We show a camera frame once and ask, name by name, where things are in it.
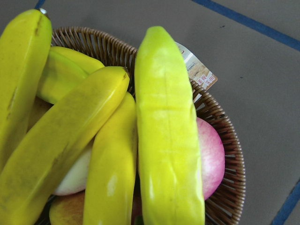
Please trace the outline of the pale pink toy apple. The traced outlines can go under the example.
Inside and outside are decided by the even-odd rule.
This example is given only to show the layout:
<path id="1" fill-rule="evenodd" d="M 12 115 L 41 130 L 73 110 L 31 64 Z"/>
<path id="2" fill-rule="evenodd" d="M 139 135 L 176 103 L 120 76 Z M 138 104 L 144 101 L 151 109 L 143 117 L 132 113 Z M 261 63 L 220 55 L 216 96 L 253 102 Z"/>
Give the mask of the pale pink toy apple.
<path id="1" fill-rule="evenodd" d="M 93 142 L 90 142 L 83 150 L 82 154 L 72 165 L 63 180 L 57 186 L 53 195 L 72 195 L 83 191 L 86 187 L 91 150 Z"/>

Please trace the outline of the long yellow toy banana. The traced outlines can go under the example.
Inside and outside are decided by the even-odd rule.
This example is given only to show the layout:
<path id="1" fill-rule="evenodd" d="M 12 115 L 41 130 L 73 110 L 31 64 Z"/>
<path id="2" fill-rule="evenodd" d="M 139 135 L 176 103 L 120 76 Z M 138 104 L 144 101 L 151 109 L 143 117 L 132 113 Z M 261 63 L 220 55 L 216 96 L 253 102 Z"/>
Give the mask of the long yellow toy banana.
<path id="1" fill-rule="evenodd" d="M 1 168 L 27 132 L 51 39 L 52 23 L 42 8 L 17 15 L 0 36 Z"/>

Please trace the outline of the small yellow toy banana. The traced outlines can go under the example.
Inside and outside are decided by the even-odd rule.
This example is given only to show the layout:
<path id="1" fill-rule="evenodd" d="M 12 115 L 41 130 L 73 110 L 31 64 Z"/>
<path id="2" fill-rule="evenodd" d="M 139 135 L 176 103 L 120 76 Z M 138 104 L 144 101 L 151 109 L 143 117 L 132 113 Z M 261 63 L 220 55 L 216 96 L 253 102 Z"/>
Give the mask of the small yellow toy banana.
<path id="1" fill-rule="evenodd" d="M 37 96 L 55 104 L 88 75 L 103 67 L 101 61 L 84 53 L 52 46 L 38 84 Z"/>

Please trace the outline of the glossy yellow toy banana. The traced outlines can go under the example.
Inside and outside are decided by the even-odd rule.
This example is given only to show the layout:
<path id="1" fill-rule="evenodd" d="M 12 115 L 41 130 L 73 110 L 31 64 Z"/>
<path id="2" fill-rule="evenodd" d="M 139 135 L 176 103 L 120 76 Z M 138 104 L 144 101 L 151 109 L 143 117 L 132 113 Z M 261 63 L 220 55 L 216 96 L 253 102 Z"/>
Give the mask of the glossy yellow toy banana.
<path id="1" fill-rule="evenodd" d="M 136 176 L 135 101 L 126 93 L 97 133 L 85 189 L 83 224 L 129 225 Z"/>

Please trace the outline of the orange yellow toy mango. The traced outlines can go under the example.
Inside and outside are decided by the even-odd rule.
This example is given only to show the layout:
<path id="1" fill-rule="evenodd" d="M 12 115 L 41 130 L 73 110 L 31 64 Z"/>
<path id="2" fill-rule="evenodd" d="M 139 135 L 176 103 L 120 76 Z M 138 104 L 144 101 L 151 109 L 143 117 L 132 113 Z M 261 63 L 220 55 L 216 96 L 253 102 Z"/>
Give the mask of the orange yellow toy mango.
<path id="1" fill-rule="evenodd" d="M 49 218 L 52 225 L 82 225 L 85 192 L 58 196 L 50 206 Z"/>

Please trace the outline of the brown woven wicker basket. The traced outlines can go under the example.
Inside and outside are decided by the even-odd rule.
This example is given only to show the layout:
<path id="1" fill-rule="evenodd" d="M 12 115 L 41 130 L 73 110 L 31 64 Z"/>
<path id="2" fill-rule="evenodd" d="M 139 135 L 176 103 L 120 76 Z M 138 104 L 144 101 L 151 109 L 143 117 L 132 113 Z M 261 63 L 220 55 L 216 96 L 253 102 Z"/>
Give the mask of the brown woven wicker basket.
<path id="1" fill-rule="evenodd" d="M 130 75 L 129 92 L 134 94 L 137 49 L 100 30 L 60 27 L 52 32 L 52 45 L 77 50 L 106 66 L 125 66 Z M 246 175 L 244 157 L 235 129 L 217 100 L 197 82 L 191 81 L 197 116 L 218 132 L 225 150 L 225 174 L 214 194 L 205 201 L 207 225 L 237 225 L 242 215 Z"/>

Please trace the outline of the paper tag on basket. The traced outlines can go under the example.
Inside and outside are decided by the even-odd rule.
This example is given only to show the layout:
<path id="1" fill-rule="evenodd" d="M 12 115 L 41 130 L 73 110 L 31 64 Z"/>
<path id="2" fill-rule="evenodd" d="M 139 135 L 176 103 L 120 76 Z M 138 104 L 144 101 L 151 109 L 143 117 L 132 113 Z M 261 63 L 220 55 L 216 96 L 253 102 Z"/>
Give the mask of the paper tag on basket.
<path id="1" fill-rule="evenodd" d="M 195 81 L 205 90 L 208 90 L 218 81 L 218 78 L 191 51 L 180 43 L 176 42 L 176 45 L 181 51 L 189 78 L 192 81 Z"/>

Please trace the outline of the light yellow-green toy banana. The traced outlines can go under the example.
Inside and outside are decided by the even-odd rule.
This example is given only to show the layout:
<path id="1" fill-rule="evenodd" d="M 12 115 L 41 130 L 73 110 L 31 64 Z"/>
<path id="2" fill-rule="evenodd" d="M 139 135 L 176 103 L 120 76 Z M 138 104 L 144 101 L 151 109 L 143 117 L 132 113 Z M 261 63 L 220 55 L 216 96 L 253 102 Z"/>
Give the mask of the light yellow-green toy banana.
<path id="1" fill-rule="evenodd" d="M 147 29 L 135 60 L 142 215 L 146 225 L 203 225 L 205 206 L 192 87 L 169 33 Z"/>

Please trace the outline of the pink white toy peach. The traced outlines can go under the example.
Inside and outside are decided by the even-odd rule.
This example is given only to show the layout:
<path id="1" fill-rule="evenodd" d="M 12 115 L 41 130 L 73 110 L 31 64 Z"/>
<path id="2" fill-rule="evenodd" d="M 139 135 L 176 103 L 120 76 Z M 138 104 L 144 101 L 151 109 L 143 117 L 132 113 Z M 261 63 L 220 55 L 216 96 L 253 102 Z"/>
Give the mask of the pink white toy peach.
<path id="1" fill-rule="evenodd" d="M 207 200 L 221 184 L 225 174 L 225 150 L 216 129 L 197 118 L 198 136 L 202 156 L 202 189 Z"/>

